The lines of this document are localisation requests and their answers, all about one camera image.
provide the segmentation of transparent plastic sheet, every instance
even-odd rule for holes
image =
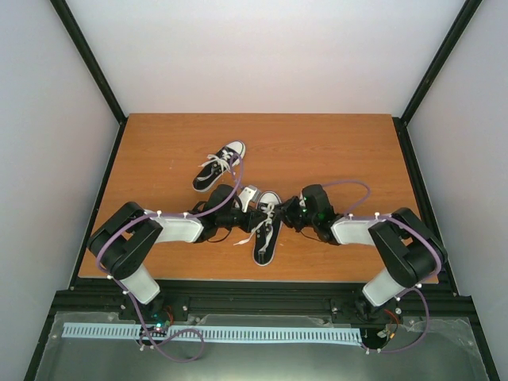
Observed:
[[[36,380],[106,381],[122,379],[261,380],[309,379],[412,381],[488,380],[467,320],[431,321],[421,345],[396,355],[372,353],[359,347],[335,344],[217,344],[208,343],[201,359],[188,364],[165,360],[156,351],[140,352],[136,341],[61,338],[66,321],[117,322],[116,314],[59,314],[50,334]],[[132,321],[120,321],[132,324]],[[395,349],[414,341],[424,327],[419,317],[404,320]],[[208,315],[190,316],[187,325],[332,327],[326,318],[287,316]],[[173,356],[192,356],[198,343],[175,342],[164,346]]]

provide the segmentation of white slotted strip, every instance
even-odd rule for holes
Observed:
[[[193,325],[174,325],[166,336],[154,333],[153,339],[161,341],[165,337],[193,328],[199,330],[205,341],[210,343],[318,343],[360,345],[359,329],[352,328],[281,328],[281,327],[208,327]],[[138,339],[141,325],[108,323],[65,323],[62,337],[90,339]],[[175,337],[174,341],[199,341],[192,333]]]

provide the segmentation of white wall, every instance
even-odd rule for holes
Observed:
[[[508,2],[483,2],[410,123],[461,294],[508,379]]]
[[[464,0],[68,0],[125,112],[399,116]]]
[[[0,379],[66,288],[117,124],[49,1],[0,12]]]

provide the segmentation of black and white sneaker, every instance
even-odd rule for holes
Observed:
[[[200,165],[203,169],[192,182],[194,190],[197,192],[208,191],[224,172],[231,171],[230,161],[235,153],[239,154],[242,159],[244,158],[245,144],[239,140],[225,145],[215,155],[208,155],[206,157],[208,161]],[[239,163],[239,160],[235,160],[233,167]]]
[[[257,209],[267,214],[267,219],[256,227],[256,245],[252,252],[254,261],[260,266],[269,265],[275,256],[282,220],[274,215],[276,205],[282,203],[275,192],[264,192],[257,202]]]

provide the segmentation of brown wooden surface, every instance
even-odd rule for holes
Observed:
[[[284,200],[312,183],[360,179],[371,197],[355,215],[417,211],[390,115],[355,114],[131,114],[98,212],[99,227],[127,201],[150,210],[183,212],[210,192],[192,189],[198,165],[232,140],[247,146],[245,185],[276,191]],[[230,175],[221,180],[233,183]],[[357,185],[327,188],[336,211],[364,195]],[[308,235],[314,236],[311,229]],[[219,230],[215,239],[223,237]],[[254,241],[234,229],[220,244],[157,244],[146,267],[159,279],[258,279],[364,282],[382,268],[379,254],[361,245],[332,246],[306,239],[286,227],[273,262],[252,259]],[[103,276],[87,252],[79,276]]]

